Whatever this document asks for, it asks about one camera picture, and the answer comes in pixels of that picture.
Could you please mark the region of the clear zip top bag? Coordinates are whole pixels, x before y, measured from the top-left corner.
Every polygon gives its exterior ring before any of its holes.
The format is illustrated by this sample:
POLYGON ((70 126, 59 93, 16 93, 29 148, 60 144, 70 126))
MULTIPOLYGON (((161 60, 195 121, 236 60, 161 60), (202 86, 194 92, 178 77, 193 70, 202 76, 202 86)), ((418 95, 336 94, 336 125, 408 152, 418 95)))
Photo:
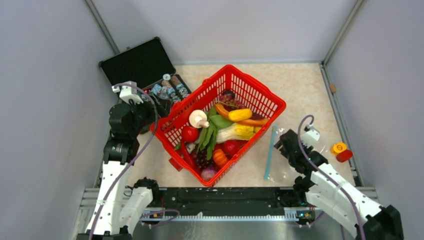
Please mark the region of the clear zip top bag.
POLYGON ((264 180, 277 185, 293 183, 298 176, 295 169, 290 166, 289 160, 282 155, 280 149, 283 147, 280 137, 288 133, 289 129, 273 126, 271 130, 270 144, 264 171, 264 180))

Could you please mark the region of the white brown mushroom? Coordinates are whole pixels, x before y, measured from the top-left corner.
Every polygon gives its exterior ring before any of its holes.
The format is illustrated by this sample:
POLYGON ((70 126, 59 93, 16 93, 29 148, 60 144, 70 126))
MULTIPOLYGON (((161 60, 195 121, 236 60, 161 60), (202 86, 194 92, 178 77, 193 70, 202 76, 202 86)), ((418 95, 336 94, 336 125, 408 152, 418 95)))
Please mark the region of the white brown mushroom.
POLYGON ((192 127, 197 129, 208 128, 210 126, 207 114, 200 109, 192 111, 189 115, 188 121, 192 127))

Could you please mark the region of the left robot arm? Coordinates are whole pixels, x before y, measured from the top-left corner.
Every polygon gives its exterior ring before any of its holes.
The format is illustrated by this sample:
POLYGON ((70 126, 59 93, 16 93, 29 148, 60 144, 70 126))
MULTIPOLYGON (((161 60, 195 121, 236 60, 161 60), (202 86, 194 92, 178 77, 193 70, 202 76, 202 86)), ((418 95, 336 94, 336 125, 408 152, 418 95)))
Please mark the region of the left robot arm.
POLYGON ((137 139, 143 128, 160 119, 155 101, 120 102, 109 110, 109 138, 103 148, 102 175, 93 214, 78 240, 131 240, 144 210, 160 202, 156 181, 141 179, 123 203, 135 160, 149 145, 137 139))

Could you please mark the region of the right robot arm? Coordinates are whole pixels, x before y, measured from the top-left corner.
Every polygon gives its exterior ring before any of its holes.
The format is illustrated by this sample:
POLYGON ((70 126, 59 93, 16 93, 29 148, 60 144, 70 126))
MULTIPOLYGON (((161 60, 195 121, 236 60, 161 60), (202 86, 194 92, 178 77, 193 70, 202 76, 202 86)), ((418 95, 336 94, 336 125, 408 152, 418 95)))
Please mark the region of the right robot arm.
POLYGON ((293 185, 293 200, 299 206, 321 209, 356 240, 403 240, 400 212, 383 206, 343 178, 313 145, 320 139, 315 129, 298 135, 285 129, 274 148, 300 174, 293 185))

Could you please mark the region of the black poker chip case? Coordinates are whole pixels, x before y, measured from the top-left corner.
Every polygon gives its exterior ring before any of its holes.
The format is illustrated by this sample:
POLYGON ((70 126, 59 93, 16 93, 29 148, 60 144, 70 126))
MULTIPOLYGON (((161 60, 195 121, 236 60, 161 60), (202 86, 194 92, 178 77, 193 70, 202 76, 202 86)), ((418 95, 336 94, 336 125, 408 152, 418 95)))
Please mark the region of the black poker chip case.
POLYGON ((137 83, 134 88, 143 101, 153 98, 171 100, 172 106, 191 94, 172 64, 159 37, 99 62, 112 86, 127 86, 127 81, 137 83))

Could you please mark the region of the red chili pepper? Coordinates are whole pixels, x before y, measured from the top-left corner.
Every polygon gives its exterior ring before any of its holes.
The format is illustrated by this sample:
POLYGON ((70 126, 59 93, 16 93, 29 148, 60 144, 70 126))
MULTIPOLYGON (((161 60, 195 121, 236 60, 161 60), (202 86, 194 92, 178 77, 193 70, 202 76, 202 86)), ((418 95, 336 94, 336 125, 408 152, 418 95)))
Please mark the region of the red chili pepper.
POLYGON ((195 161, 191 155, 196 145, 194 143, 187 143, 185 141, 181 141, 180 149, 183 156, 184 161, 189 165, 190 168, 195 167, 195 161))

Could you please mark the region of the red plastic shopping basket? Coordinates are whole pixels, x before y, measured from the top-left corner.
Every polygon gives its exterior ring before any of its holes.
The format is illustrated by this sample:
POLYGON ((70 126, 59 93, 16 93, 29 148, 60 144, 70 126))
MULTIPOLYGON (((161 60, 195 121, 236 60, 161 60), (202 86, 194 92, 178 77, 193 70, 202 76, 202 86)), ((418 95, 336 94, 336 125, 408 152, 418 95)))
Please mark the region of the red plastic shopping basket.
POLYGON ((283 99, 271 92, 259 80, 228 64, 205 79, 200 87, 172 107, 168 117, 161 118, 150 129, 155 132, 155 136, 176 164, 188 170, 205 187, 212 187, 266 133, 273 121, 286 109, 286 106, 287 104, 283 99), (235 92, 236 99, 241 100, 254 113, 268 120, 211 180, 205 181, 199 171, 186 163, 181 156, 181 151, 175 150, 175 147, 182 139, 183 128, 189 125, 190 113, 194 110, 209 111, 219 95, 225 90, 235 92))

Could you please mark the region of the dark purple grape bunch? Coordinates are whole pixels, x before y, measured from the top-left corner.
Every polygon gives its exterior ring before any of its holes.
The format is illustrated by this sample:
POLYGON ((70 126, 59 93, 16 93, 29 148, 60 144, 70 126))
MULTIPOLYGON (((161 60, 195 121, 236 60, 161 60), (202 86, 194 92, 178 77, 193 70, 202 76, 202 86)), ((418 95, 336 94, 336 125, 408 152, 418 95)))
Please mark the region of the dark purple grape bunch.
POLYGON ((206 168, 214 168, 215 163, 212 159, 207 159, 207 150, 194 150, 190 154, 194 160, 195 166, 198 168, 198 170, 201 172, 206 168))

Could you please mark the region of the green leafy vegetable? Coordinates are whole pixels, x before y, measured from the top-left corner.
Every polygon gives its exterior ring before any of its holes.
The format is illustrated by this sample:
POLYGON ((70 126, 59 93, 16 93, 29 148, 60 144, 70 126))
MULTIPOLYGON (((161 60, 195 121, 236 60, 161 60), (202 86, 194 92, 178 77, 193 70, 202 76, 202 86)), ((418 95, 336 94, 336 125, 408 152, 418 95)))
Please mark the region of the green leafy vegetable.
POLYGON ((209 127, 200 132, 199 142, 196 152, 206 151, 206 159, 212 158, 213 150, 217 144, 218 132, 221 129, 230 127, 233 122, 217 113, 215 107, 212 107, 206 114, 209 127))

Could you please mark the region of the small orange pumpkin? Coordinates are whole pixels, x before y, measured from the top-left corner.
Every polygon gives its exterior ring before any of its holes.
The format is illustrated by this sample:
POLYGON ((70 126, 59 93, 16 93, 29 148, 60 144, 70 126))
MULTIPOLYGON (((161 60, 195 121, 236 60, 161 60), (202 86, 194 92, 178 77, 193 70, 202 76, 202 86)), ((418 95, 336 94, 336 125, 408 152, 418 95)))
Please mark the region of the small orange pumpkin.
POLYGON ((212 154, 212 159, 219 168, 224 167, 229 161, 227 155, 222 149, 215 150, 212 154))

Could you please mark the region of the red grape bunch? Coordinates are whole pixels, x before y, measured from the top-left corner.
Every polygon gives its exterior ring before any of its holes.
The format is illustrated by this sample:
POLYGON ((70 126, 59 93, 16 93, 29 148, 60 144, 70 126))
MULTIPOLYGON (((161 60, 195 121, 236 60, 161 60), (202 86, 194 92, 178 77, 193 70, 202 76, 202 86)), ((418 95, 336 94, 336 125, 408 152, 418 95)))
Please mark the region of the red grape bunch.
POLYGON ((219 102, 224 107, 235 110, 235 109, 246 109, 247 107, 232 94, 223 94, 218 98, 219 102))

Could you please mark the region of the purple red onion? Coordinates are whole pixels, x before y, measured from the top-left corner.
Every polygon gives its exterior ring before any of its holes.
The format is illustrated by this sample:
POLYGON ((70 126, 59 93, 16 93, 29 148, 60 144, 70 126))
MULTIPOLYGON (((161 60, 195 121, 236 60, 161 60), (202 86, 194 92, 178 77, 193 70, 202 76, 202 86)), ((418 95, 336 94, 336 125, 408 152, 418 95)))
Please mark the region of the purple red onion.
POLYGON ((214 167, 206 167, 204 168, 200 176, 204 181, 210 181, 217 174, 217 170, 214 167))

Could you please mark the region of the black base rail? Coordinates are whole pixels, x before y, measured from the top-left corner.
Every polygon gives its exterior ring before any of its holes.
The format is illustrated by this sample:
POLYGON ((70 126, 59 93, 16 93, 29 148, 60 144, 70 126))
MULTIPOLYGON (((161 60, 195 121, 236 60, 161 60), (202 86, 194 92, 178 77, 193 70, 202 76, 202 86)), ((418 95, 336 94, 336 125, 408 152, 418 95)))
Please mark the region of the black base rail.
POLYGON ((162 187, 154 192, 149 207, 206 217, 283 216, 288 209, 311 209, 292 187, 162 187))

